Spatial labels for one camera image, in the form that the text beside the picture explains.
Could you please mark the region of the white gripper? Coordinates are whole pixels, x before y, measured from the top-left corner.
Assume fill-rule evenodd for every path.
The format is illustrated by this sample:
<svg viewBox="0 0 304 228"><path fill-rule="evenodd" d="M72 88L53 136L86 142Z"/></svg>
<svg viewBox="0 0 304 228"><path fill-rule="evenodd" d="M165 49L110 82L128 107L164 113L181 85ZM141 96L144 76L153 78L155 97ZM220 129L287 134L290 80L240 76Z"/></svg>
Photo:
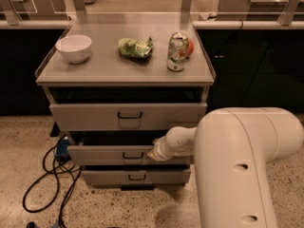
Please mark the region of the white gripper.
<svg viewBox="0 0 304 228"><path fill-rule="evenodd" d="M151 150L151 153L147 153L147 157L159 162L170 160L173 157L165 137L155 139L152 143L154 144L153 149Z"/></svg>

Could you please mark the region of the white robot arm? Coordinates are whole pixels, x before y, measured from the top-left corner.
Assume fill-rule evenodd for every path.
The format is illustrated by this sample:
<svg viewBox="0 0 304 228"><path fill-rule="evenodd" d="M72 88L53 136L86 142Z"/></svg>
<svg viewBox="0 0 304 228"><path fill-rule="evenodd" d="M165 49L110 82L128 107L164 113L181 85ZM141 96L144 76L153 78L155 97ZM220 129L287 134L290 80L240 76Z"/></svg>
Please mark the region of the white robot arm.
<svg viewBox="0 0 304 228"><path fill-rule="evenodd" d="M303 126L277 107L226 107L196 127L176 126L153 141L148 157L194 157L202 228L277 228L266 164L303 144Z"/></svg>

